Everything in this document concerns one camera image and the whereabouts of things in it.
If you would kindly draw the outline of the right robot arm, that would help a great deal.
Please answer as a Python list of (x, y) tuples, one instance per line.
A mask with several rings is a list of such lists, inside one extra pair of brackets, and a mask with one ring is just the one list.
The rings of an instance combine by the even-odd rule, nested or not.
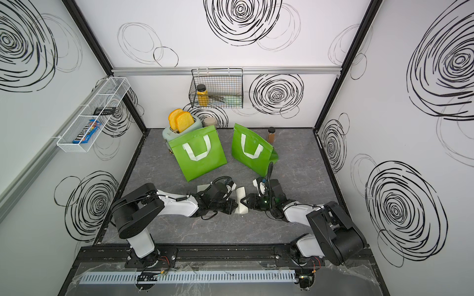
[(313, 205), (289, 199), (276, 179), (260, 177), (253, 185), (257, 192), (243, 196), (241, 205), (278, 221), (311, 228), (311, 234), (292, 242), (295, 260), (323, 257), (338, 266), (368, 247), (365, 236), (337, 202)]

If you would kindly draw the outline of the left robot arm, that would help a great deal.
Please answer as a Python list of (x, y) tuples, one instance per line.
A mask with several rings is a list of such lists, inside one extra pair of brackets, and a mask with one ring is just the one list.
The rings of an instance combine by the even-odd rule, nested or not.
[(127, 240), (134, 255), (145, 259), (158, 254), (148, 225), (159, 215), (180, 215), (204, 218), (211, 213), (232, 214), (238, 207), (231, 194), (237, 185), (231, 177), (221, 176), (203, 190), (185, 195), (158, 190), (153, 183), (146, 183), (130, 192), (111, 206), (112, 219), (119, 238)]

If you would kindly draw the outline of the green tote bag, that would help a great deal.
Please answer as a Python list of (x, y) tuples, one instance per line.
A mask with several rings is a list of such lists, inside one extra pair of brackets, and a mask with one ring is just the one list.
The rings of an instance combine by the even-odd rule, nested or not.
[(169, 143), (186, 181), (227, 164), (216, 127), (186, 133)]
[(270, 143), (252, 130), (234, 125), (232, 156), (261, 177), (267, 175), (270, 163), (276, 164), (279, 156)]

